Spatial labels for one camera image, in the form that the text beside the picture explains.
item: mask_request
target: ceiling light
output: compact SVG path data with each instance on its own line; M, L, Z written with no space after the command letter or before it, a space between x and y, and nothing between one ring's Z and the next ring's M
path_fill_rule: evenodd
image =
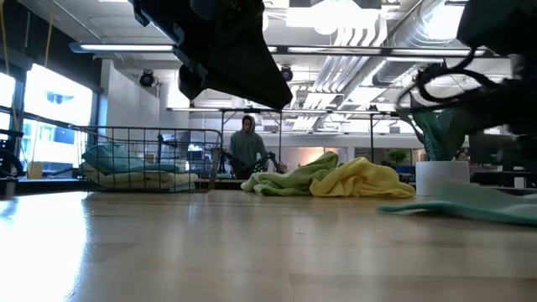
M338 28L363 29L377 18L377 9L361 9L353 0L325 0L310 8L288 8L285 24L328 35Z
M398 0L387 0L383 3L383 10L400 9L401 3Z
M360 114L360 113L366 113L364 111L352 111L352 110L336 110L333 113L337 114Z
M351 48L351 47L289 47L290 53L308 54L308 55L380 55L380 49L368 48Z
M442 58L386 58L388 62L411 62L411 63L443 63L444 59Z
M88 52L170 53L173 50L173 46L167 44L79 44L79 47Z
M218 108L168 108L170 111L176 112L219 112Z
M395 56L414 56L414 57L428 57L428 56L438 56L438 57L451 57L451 56L468 56L470 53L469 49L393 49L392 55ZM476 50L476 56L485 55L485 50L480 49Z
M317 113L317 114L322 114L322 113L328 113L327 110L300 110L300 109L284 109L282 110L283 113Z

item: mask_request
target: teal cloth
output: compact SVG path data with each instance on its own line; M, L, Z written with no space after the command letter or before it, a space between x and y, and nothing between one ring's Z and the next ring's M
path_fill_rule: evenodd
M379 206L378 211L434 211L463 218L537 227L537 199L517 197L475 185L444 184L438 188L432 200L405 206Z
M116 143L104 143L90 147L82 159L103 174L131 173L142 171L164 171L182 173L174 164L148 164L136 154L130 154Z
M412 93L410 107L423 107ZM418 140L424 145L429 160L451 160L455 153L464 143L465 132L473 129L473 115L466 108L447 108L442 112L420 112L412 115L414 122L410 120L408 108L398 108L399 118L408 123L416 134Z

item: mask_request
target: wooden table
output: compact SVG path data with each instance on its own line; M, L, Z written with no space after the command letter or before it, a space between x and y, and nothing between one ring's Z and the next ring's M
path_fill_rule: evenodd
M537 301L537 233L411 200L203 194L0 202L0 300Z

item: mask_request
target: wire basket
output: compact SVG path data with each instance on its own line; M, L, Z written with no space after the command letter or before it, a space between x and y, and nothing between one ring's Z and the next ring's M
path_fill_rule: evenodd
M79 170L96 190L213 190L222 146L217 130L71 127L81 142Z

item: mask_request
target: towel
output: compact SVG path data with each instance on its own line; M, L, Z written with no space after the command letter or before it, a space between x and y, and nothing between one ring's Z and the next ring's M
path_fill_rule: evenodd
M414 188L399 182L389 168L360 158L337 168L338 155L327 152L316 161L287 174L256 173L241 185L260 195L313 195L317 197L394 197L409 198Z
M435 211L469 219L537 227L536 199L468 184L446 183L437 188L432 201L405 206L380 206L378 211Z
M399 182L394 169L358 158L334 169L323 179L313 179L311 194L316 197L383 197L415 196L411 185Z
M198 180L196 174L172 174L164 171L146 171L104 175L90 164L80 170L88 179L107 189L172 189Z
M92 167L98 168L99 172L103 174L143 171L182 172L181 168L174 164L148 164L117 143L103 143L92 146L85 151L82 159Z
M336 168L338 162L337 154L326 152L316 161L286 174L254 173L247 182L241 184L241 188L247 192L255 191L259 195L311 195L311 181L323 180Z

